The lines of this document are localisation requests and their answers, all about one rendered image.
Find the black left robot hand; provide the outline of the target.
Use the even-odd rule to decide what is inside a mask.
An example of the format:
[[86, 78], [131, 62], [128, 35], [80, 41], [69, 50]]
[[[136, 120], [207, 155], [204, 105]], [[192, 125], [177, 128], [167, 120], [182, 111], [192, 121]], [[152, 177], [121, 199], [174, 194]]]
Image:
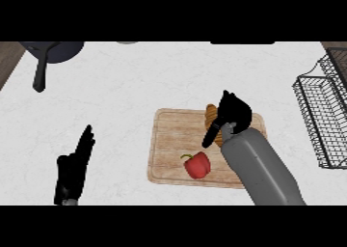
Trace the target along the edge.
[[94, 144], [93, 127], [87, 125], [75, 152], [57, 157], [57, 184], [55, 195], [55, 204], [57, 206], [62, 206], [63, 200], [80, 200]]

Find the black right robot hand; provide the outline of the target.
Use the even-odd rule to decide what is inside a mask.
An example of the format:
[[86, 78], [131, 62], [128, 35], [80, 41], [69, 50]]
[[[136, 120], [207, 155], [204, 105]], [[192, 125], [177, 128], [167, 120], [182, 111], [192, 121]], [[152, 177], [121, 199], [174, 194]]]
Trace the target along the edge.
[[236, 97], [233, 93], [223, 91], [223, 96], [219, 102], [217, 115], [213, 120], [207, 135], [202, 141], [202, 147], [207, 148], [214, 141], [220, 128], [235, 123], [232, 134], [239, 134], [251, 126], [251, 107]]

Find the pale wooden cutting board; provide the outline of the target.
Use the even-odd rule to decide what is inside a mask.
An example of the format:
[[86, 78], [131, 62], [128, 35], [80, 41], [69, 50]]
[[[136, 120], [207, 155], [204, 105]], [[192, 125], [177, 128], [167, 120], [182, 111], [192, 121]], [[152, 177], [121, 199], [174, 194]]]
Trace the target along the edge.
[[[202, 148], [207, 134], [205, 111], [162, 108], [156, 110], [151, 137], [148, 180], [155, 183], [242, 189], [241, 180], [230, 170], [213, 144]], [[211, 172], [199, 179], [189, 177], [185, 154], [202, 151], [211, 162]]]

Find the red bell pepper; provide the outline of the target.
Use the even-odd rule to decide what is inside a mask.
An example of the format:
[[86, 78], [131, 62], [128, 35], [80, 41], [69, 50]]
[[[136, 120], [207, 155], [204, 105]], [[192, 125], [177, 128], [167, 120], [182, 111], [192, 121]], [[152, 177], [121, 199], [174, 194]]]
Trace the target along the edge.
[[193, 179], [204, 178], [211, 172], [211, 162], [205, 153], [199, 151], [195, 155], [183, 154], [180, 157], [188, 158], [183, 163], [183, 167], [189, 177]]

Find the dark blue frying pan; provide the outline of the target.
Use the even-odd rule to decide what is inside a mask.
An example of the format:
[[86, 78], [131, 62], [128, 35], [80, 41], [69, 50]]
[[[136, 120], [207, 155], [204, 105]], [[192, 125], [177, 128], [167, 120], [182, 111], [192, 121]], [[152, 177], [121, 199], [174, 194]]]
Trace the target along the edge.
[[57, 64], [72, 59], [84, 48], [81, 41], [22, 41], [19, 43], [37, 59], [32, 89], [46, 90], [47, 64]]

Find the golden brown croissant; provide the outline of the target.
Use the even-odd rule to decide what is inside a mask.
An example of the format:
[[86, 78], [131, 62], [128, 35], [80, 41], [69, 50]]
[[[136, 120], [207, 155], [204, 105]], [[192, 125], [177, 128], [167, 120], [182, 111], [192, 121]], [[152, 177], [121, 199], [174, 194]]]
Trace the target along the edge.
[[[205, 111], [205, 128], [211, 128], [216, 117], [217, 117], [217, 108], [213, 104], [208, 104]], [[217, 131], [213, 142], [219, 147], [222, 147], [222, 131]]]

